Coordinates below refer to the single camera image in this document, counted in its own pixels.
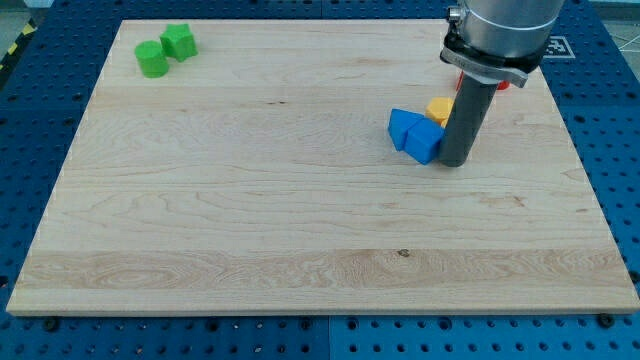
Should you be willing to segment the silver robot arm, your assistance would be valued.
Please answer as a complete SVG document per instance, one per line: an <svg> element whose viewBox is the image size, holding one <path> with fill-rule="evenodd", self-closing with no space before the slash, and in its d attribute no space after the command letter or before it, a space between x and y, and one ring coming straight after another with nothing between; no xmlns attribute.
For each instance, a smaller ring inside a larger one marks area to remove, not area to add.
<svg viewBox="0 0 640 360"><path fill-rule="evenodd" d="M540 64L563 0L458 0L440 58L484 84L522 88Z"/></svg>

